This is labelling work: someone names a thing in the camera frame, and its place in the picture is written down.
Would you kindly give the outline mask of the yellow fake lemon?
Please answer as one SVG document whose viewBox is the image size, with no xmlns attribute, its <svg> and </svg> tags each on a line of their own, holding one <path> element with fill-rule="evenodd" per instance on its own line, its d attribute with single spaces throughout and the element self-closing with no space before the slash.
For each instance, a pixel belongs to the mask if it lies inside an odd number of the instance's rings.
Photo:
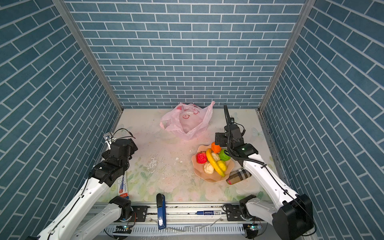
<svg viewBox="0 0 384 240">
<path fill-rule="evenodd" d="M 220 169 L 225 172 L 227 170 L 227 165 L 224 161 L 219 160 L 217 161 L 217 165 L 220 167 Z"/>
</svg>

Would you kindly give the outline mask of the yellow fake banana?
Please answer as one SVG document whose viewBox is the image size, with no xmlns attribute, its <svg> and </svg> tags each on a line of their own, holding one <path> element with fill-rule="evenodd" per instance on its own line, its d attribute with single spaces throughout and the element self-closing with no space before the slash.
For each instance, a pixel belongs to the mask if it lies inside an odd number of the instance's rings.
<svg viewBox="0 0 384 240">
<path fill-rule="evenodd" d="M 207 156 L 207 159 L 209 161 L 209 163 L 213 166 L 214 170 L 222 177 L 225 177 L 225 171 L 223 171 L 220 166 L 217 164 L 217 162 L 215 161 L 215 159 L 213 158 L 213 155 L 212 155 L 212 150 L 211 149 L 207 149 L 206 151 L 206 156 Z"/>
</svg>

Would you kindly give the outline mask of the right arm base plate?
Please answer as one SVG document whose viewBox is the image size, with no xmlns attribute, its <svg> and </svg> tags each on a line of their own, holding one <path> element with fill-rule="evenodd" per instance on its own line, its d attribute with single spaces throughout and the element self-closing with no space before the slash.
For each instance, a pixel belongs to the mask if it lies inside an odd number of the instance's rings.
<svg viewBox="0 0 384 240">
<path fill-rule="evenodd" d="M 232 205 L 224 204 L 222 205 L 222 210 L 227 216 L 229 222 L 239 222 L 239 221 L 255 221 L 256 217 L 252 216 L 245 205 Z"/>
</svg>

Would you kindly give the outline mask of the red fake strawberry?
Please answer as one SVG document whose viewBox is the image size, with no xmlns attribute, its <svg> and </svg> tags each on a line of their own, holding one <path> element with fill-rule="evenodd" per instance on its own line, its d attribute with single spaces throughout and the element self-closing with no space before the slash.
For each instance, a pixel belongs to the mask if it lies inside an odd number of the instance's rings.
<svg viewBox="0 0 384 240">
<path fill-rule="evenodd" d="M 205 152 L 199 152 L 196 154 L 196 162 L 198 164 L 205 164 L 207 161 L 208 158 Z"/>
</svg>

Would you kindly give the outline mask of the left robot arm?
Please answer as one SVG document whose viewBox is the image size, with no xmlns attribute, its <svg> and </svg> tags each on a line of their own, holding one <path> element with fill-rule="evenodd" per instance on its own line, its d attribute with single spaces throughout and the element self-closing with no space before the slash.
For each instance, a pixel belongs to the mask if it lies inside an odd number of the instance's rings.
<svg viewBox="0 0 384 240">
<path fill-rule="evenodd" d="M 105 159 L 95 165 L 75 197 L 61 213 L 36 236 L 28 240 L 92 240 L 115 221 L 129 221 L 133 216 L 131 201 L 116 196 L 107 206 L 84 225 L 84 217 L 97 200 L 129 168 L 129 160 L 137 151 L 132 137 L 116 139 L 104 152 Z"/>
</svg>

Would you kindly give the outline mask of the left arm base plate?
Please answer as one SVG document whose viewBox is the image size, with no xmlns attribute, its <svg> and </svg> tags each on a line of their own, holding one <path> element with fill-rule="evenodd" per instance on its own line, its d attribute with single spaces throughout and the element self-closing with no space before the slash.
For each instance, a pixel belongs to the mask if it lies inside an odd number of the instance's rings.
<svg viewBox="0 0 384 240">
<path fill-rule="evenodd" d="M 146 220 L 148 208 L 148 206 L 123 207 L 119 221 L 127 223 L 144 222 Z"/>
</svg>

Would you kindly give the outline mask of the beige fake garlic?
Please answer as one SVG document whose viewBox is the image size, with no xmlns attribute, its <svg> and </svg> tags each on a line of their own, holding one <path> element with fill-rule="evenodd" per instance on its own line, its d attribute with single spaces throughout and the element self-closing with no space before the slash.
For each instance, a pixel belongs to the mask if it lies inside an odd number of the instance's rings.
<svg viewBox="0 0 384 240">
<path fill-rule="evenodd" d="M 208 175 L 211 175 L 215 172 L 215 169 L 209 162 L 207 162 L 204 164 L 204 172 Z"/>
<path fill-rule="evenodd" d="M 213 159 L 214 159 L 216 162 L 221 160 L 218 154 L 216 154 L 216 153 L 214 153 L 214 152 L 211 152 L 211 154 L 212 154 Z"/>
</svg>

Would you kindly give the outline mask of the pink plastic bag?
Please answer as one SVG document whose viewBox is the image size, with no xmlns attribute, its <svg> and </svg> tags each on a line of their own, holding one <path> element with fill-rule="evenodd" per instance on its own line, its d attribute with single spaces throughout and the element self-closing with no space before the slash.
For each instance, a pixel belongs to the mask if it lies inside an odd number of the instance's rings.
<svg viewBox="0 0 384 240">
<path fill-rule="evenodd" d="M 160 127 L 185 141 L 197 138 L 207 130 L 214 105 L 214 101 L 206 108 L 180 103 L 161 118 Z"/>
</svg>

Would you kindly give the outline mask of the orange fake tangerine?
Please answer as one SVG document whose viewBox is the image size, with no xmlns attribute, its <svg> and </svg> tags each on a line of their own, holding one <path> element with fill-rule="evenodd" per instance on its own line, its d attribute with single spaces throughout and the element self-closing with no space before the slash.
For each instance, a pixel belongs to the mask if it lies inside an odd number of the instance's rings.
<svg viewBox="0 0 384 240">
<path fill-rule="evenodd" d="M 211 150 L 212 150 L 214 153 L 219 154 L 219 153 L 221 152 L 222 148 L 221 148 L 219 145 L 216 145 L 215 142 L 213 142 L 213 143 L 211 144 Z"/>
</svg>

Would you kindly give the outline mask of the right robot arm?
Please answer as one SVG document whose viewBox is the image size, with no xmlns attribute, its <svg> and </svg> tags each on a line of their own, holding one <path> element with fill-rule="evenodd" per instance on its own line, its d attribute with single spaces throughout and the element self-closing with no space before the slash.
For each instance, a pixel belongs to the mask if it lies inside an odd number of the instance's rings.
<svg viewBox="0 0 384 240">
<path fill-rule="evenodd" d="M 223 133 L 215 134 L 215 142 L 227 149 L 229 156 L 237 161 L 255 178 L 272 200 L 271 204 L 251 197 L 243 202 L 246 213 L 256 216 L 272 225 L 282 240 L 307 237 L 309 231 L 316 233 L 311 199 L 284 183 L 267 165 L 251 144 L 244 142 L 245 131 L 236 123 L 227 123 Z"/>
</svg>

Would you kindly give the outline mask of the green fake lime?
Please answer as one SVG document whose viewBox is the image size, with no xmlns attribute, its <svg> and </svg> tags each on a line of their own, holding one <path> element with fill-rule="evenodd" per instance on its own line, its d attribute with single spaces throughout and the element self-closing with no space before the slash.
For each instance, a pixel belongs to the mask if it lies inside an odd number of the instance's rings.
<svg viewBox="0 0 384 240">
<path fill-rule="evenodd" d="M 226 149 L 221 149 L 221 151 L 219 152 L 219 158 L 223 162 L 229 161 L 231 159 Z"/>
</svg>

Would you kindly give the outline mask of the pink scalloped bowl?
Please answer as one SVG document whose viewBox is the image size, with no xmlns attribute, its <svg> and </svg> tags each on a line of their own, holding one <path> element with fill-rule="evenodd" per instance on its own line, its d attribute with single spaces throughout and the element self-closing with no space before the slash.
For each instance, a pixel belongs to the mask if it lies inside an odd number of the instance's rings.
<svg viewBox="0 0 384 240">
<path fill-rule="evenodd" d="M 191 161 L 192 161 L 192 164 L 194 167 L 194 173 L 198 177 L 200 177 L 201 179 L 205 180 L 208 183 L 216 183 L 216 182 L 226 181 L 229 178 L 231 171 L 235 167 L 235 162 L 232 159 L 225 162 L 225 164 L 227 166 L 227 170 L 225 171 L 224 177 L 219 175 L 216 171 L 214 171 L 213 174 L 206 174 L 204 172 L 204 165 L 197 163 L 197 160 L 196 160 L 197 153 L 205 152 L 209 148 L 210 148 L 209 146 L 200 145 L 197 148 L 196 153 L 192 156 Z"/>
</svg>

